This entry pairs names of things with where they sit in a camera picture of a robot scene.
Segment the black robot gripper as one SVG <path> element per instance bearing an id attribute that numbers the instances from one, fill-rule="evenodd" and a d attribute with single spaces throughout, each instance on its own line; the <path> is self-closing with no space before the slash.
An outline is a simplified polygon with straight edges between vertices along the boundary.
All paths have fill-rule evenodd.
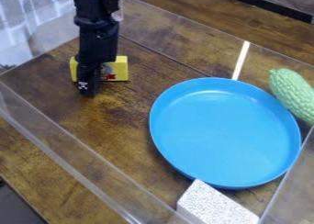
<path id="1" fill-rule="evenodd" d="M 117 52 L 119 22 L 112 13 L 120 0 L 73 0 L 73 23 L 80 28 L 77 87 L 81 95 L 95 96 L 100 88 L 100 66 L 113 62 Z"/>

